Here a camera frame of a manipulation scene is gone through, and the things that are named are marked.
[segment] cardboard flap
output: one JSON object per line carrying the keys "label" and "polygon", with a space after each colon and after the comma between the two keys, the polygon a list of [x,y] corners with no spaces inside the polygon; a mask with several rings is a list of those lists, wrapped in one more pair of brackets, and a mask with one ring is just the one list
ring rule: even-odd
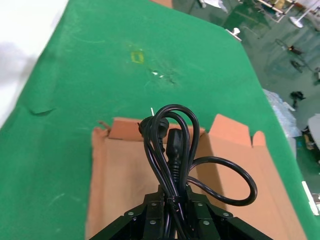
{"label": "cardboard flap", "polygon": [[216,115],[209,135],[231,143],[252,146],[249,127],[221,114]]}
{"label": "cardboard flap", "polygon": [[[125,141],[143,141],[143,137],[139,132],[138,123],[141,123],[142,120],[125,118],[125,117],[115,117],[113,119],[112,129],[109,134],[110,139],[118,139]],[[170,123],[169,129],[181,129],[179,124]],[[193,127],[188,126],[190,139],[193,137]],[[200,136],[205,132],[203,127],[200,127]],[[163,139],[163,143],[167,143],[167,136]]]}

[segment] white plastic sheet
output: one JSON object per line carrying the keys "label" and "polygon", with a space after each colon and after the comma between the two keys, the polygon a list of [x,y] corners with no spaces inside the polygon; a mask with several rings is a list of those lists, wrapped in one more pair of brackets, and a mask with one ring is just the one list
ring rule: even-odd
{"label": "white plastic sheet", "polygon": [[0,128],[54,32],[68,0],[1,1]]}

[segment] table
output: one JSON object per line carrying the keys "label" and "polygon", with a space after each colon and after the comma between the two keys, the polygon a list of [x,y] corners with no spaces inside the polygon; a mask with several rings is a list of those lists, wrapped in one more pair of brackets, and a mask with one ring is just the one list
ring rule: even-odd
{"label": "table", "polygon": [[207,130],[220,113],[263,131],[308,239],[318,238],[300,170],[242,45],[148,0],[69,1],[0,131],[0,238],[83,239],[93,127],[172,103]]}

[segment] coiled cable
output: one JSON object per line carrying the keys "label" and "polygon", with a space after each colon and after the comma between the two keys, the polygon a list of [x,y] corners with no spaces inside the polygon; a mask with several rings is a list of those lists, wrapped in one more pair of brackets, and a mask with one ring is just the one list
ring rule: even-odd
{"label": "coiled cable", "polygon": [[[188,126],[179,114],[176,112],[184,113],[192,122],[193,126],[193,137],[190,145],[190,133]],[[174,119],[181,127],[182,130],[182,151],[181,151],[181,166],[179,174],[179,185],[176,186],[173,180],[173,176],[170,173],[166,158],[162,151],[163,147],[159,142],[159,125],[163,118]],[[257,185],[255,184],[252,177],[239,165],[232,161],[220,158],[220,157],[200,157],[195,159],[196,150],[198,147],[199,137],[200,137],[200,127],[199,122],[195,114],[189,110],[187,107],[179,104],[170,104],[162,107],[154,117],[151,117],[147,122],[146,126],[142,131],[144,150],[147,156],[148,162],[157,177],[160,186],[162,187],[166,204],[170,209],[170,212],[165,214],[165,230],[163,233],[164,237],[168,237],[170,232],[171,217],[174,219],[174,224],[177,233],[181,239],[190,239],[191,229],[187,223],[187,216],[185,215],[184,209],[184,198],[186,197],[186,185],[187,182],[195,184],[203,191],[207,192],[209,195],[218,199],[219,201],[234,205],[234,206],[246,206],[251,204],[257,198]],[[247,198],[242,200],[235,200],[219,193],[213,191],[204,183],[200,182],[194,177],[190,177],[189,172],[194,167],[205,164],[214,163],[221,164],[240,174],[244,180],[248,183],[250,188],[250,194]]]}

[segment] power cord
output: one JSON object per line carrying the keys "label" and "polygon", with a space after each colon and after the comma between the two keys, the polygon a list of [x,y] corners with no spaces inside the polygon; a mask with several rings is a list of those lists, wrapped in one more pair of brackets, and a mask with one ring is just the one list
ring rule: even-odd
{"label": "power cord", "polygon": [[[185,120],[174,111],[184,113],[192,122],[193,138],[191,146],[188,126]],[[181,159],[181,166],[179,168],[178,175],[179,181],[174,180],[164,156],[165,150],[162,144],[162,139],[167,135],[167,130],[169,128],[169,122],[166,118],[174,119],[180,125],[182,131],[182,148],[179,153],[179,158]],[[219,201],[233,206],[246,206],[253,203],[257,198],[258,190],[255,181],[239,165],[232,161],[214,156],[195,159],[200,137],[200,127],[197,117],[187,107],[179,104],[164,106],[155,114],[155,116],[151,116],[143,120],[139,125],[139,131],[143,136],[144,150],[147,159],[165,194],[166,212],[163,232],[164,238],[168,238],[174,232],[171,229],[171,226],[173,225],[173,217],[174,227],[177,230],[179,239],[191,239],[190,236],[192,229],[187,222],[184,201],[186,197],[187,182],[195,184]],[[248,183],[250,188],[249,196],[242,200],[231,199],[213,191],[196,178],[188,176],[191,169],[205,163],[220,164],[236,171]]]}

